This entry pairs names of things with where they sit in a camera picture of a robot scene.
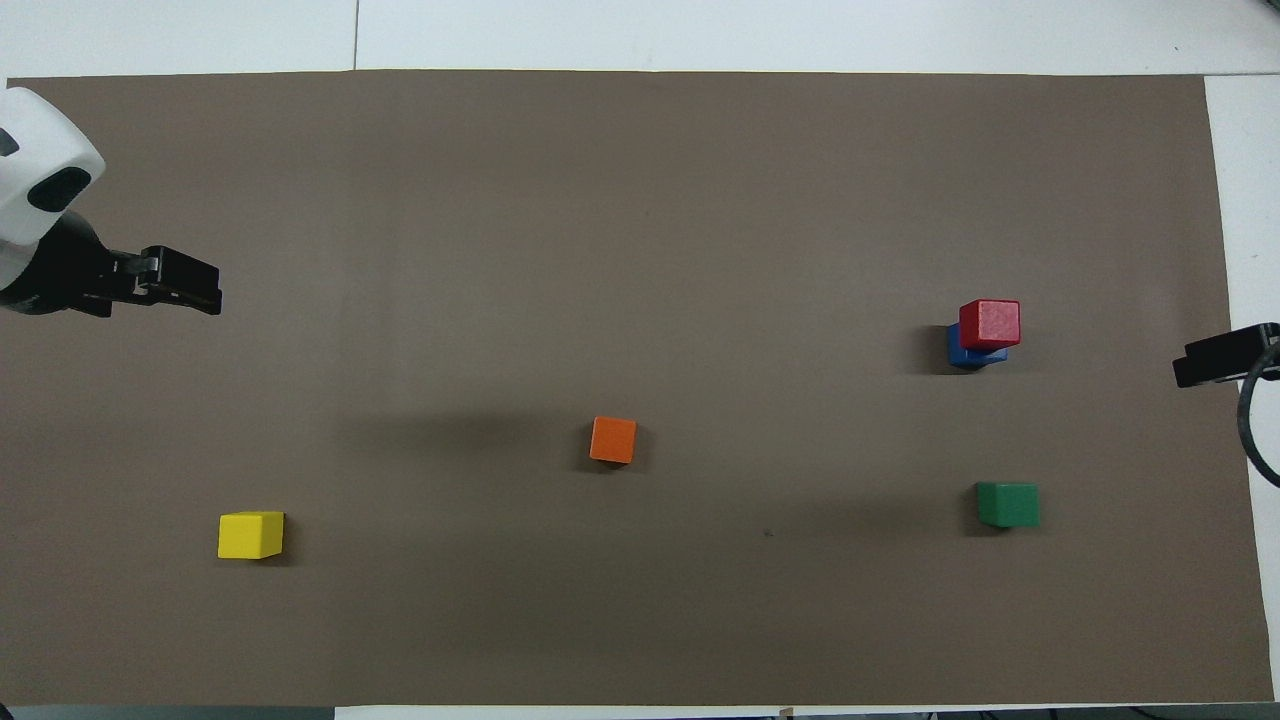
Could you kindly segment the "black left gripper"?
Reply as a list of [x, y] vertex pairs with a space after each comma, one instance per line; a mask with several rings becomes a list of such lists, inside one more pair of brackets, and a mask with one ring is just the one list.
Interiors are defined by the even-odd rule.
[[26, 315], [70, 309], [109, 318], [115, 302], [221, 314], [220, 274], [214, 265], [165, 246], [147, 247], [141, 258], [145, 286], [137, 288], [137, 275], [127, 269], [134, 256], [104, 246], [92, 225], [69, 211], [38, 241], [26, 269], [3, 288], [1, 305]]

